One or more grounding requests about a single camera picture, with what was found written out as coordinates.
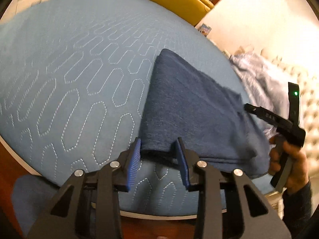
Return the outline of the person right hand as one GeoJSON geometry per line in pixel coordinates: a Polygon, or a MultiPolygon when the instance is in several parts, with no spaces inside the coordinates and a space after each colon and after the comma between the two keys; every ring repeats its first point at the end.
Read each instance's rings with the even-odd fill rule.
{"type": "Polygon", "coordinates": [[[280,135],[271,137],[269,143],[273,145],[268,169],[271,185],[279,192],[285,188],[288,195],[297,193],[309,183],[306,154],[280,135]]]}

